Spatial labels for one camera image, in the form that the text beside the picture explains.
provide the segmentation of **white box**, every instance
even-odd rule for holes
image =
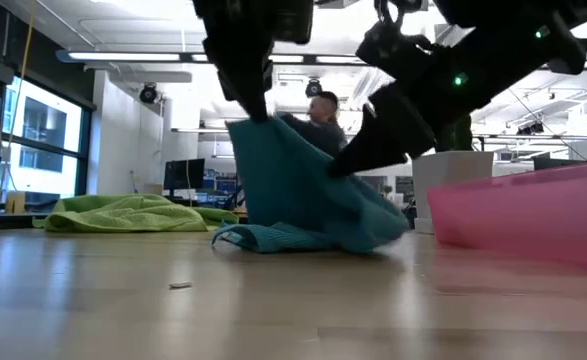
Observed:
[[[492,152],[447,151],[413,161],[413,188],[417,206],[415,230],[433,234],[428,190],[493,176]]]

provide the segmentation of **dark hair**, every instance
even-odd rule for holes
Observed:
[[[340,108],[340,102],[337,98],[337,95],[335,95],[333,92],[331,91],[322,91],[319,94],[317,94],[317,97],[322,98],[322,99],[326,99],[330,102],[333,103],[333,105],[335,105],[335,111],[337,112],[337,110]],[[334,123],[337,124],[337,117],[335,115],[331,116],[328,121],[330,123]]]

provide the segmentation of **computer monitor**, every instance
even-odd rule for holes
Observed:
[[[568,159],[549,159],[549,158],[533,158],[533,169],[545,170],[553,169],[562,166],[586,164],[586,160],[568,160]]]
[[[169,196],[175,190],[201,189],[204,187],[204,159],[168,161],[164,171],[164,189]]]

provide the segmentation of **floor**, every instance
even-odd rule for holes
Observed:
[[[376,257],[209,238],[0,232],[0,359],[587,359],[584,269],[418,235]]]

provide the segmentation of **person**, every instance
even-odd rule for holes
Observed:
[[[311,121],[302,121],[290,113],[276,115],[311,145],[336,157],[346,146],[346,136],[337,122],[338,109],[337,96],[330,91],[323,91],[311,100],[307,112]]]

